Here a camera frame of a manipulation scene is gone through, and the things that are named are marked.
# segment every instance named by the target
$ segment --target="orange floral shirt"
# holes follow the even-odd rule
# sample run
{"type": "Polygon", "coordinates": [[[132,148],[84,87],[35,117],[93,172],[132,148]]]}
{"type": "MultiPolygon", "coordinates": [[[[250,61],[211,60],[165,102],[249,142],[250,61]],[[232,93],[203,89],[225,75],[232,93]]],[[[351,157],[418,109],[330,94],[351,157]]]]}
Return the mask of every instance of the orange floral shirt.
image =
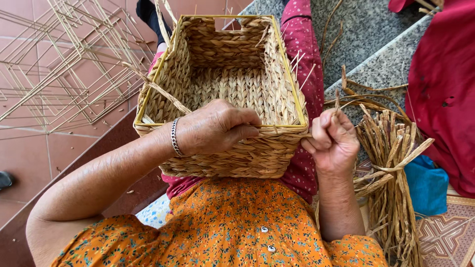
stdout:
{"type": "Polygon", "coordinates": [[[134,215],[94,223],[51,266],[387,266],[372,238],[323,242],[313,210],[278,180],[205,179],[170,208],[160,229],[134,215]]]}

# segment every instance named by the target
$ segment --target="woman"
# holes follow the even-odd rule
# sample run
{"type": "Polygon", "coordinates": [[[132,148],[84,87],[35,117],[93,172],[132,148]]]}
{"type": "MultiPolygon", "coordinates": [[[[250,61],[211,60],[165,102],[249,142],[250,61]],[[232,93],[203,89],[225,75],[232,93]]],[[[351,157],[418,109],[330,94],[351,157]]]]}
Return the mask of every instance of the woman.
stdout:
{"type": "MultiPolygon", "coordinates": [[[[286,4],[282,28],[287,53],[306,53],[297,75],[302,84],[309,66],[320,66],[310,4],[286,4]]],[[[157,32],[159,55],[165,46],[153,11],[148,0],[137,3],[140,18],[157,32]]],[[[37,267],[386,266],[378,243],[364,236],[353,192],[356,132],[340,110],[321,113],[321,71],[308,79],[302,91],[313,122],[312,138],[302,140],[282,178],[163,176],[171,199],[163,227],[145,226],[134,215],[102,217],[128,187],[169,158],[224,151],[258,135],[251,126],[261,124],[254,110],[211,101],[178,120],[176,142],[170,139],[173,125],[167,123],[92,160],[45,192],[27,224],[37,267]],[[315,172],[320,231],[309,206],[317,190],[315,172]]]]}

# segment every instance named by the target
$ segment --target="hand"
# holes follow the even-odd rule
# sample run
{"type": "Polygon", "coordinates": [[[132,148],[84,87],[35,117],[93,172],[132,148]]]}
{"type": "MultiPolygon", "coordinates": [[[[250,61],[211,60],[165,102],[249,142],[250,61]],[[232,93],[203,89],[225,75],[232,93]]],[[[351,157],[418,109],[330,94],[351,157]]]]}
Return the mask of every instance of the hand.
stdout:
{"type": "Polygon", "coordinates": [[[259,130],[249,124],[262,124],[253,109],[215,99],[178,120],[178,147],[185,155],[225,151],[240,140],[259,135],[259,130]]]}
{"type": "Polygon", "coordinates": [[[313,156],[318,177],[351,177],[360,142],[348,117],[339,109],[325,110],[313,120],[312,137],[302,139],[313,156]]]}

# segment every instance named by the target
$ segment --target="basket rim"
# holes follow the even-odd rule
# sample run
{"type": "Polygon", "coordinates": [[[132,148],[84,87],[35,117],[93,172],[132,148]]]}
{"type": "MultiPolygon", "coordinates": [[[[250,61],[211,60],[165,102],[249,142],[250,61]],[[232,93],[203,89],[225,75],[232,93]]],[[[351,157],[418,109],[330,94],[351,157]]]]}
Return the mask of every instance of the basket rim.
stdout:
{"type": "MultiPolygon", "coordinates": [[[[272,20],[272,25],[274,26],[274,33],[277,36],[280,36],[278,31],[277,31],[277,24],[275,22],[276,21],[275,17],[273,15],[181,15],[177,24],[181,24],[184,17],[194,17],[194,18],[261,18],[261,17],[268,17],[272,20]]],[[[175,32],[176,32],[176,30],[173,31],[173,34],[170,38],[170,42],[172,40],[174,40],[175,32]]],[[[282,46],[281,39],[277,38],[277,42],[279,44],[280,54],[283,58],[285,58],[285,52],[284,52],[284,49],[283,49],[283,46],[282,46]]],[[[169,47],[167,47],[165,49],[164,53],[160,56],[160,58],[166,58],[168,56],[168,52],[169,52],[169,47]]],[[[160,63],[157,67],[157,71],[155,72],[155,76],[153,77],[153,82],[155,82],[155,80],[157,79],[158,74],[162,70],[164,62],[165,62],[164,60],[160,60],[160,63]]],[[[290,68],[288,66],[287,60],[284,60],[284,68],[285,68],[285,74],[287,75],[287,78],[291,77],[290,76],[290,68]]],[[[302,111],[302,105],[301,105],[300,101],[298,100],[297,91],[296,91],[297,89],[296,89],[296,86],[295,86],[295,82],[291,78],[289,80],[290,80],[290,84],[292,86],[292,95],[294,96],[295,107],[297,109],[297,115],[298,115],[300,124],[294,124],[294,125],[261,124],[261,125],[254,125],[255,127],[261,127],[261,128],[265,128],[265,127],[299,128],[299,127],[306,127],[307,126],[307,123],[306,123],[305,117],[304,117],[304,113],[302,111]]],[[[143,113],[145,112],[145,106],[147,105],[147,102],[149,100],[150,93],[151,93],[152,89],[153,88],[149,87],[149,89],[147,91],[147,95],[145,96],[145,98],[143,100],[142,107],[140,108],[140,110],[137,113],[137,116],[135,117],[135,121],[133,123],[134,126],[162,126],[162,125],[164,125],[164,123],[149,124],[149,123],[143,123],[142,122],[143,113]]]]}

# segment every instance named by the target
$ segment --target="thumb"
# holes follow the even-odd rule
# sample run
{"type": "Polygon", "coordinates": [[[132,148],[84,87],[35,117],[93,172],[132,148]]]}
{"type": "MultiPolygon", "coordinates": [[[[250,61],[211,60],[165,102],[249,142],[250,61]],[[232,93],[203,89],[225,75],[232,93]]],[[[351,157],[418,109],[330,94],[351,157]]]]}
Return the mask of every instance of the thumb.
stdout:
{"type": "Polygon", "coordinates": [[[259,130],[254,126],[241,124],[226,132],[226,141],[229,145],[234,145],[245,138],[256,137],[258,135],[259,130]]]}
{"type": "Polygon", "coordinates": [[[339,144],[349,143],[351,142],[351,136],[348,131],[343,128],[338,116],[332,115],[330,118],[330,126],[327,128],[328,133],[330,136],[335,140],[335,142],[339,144]]]}

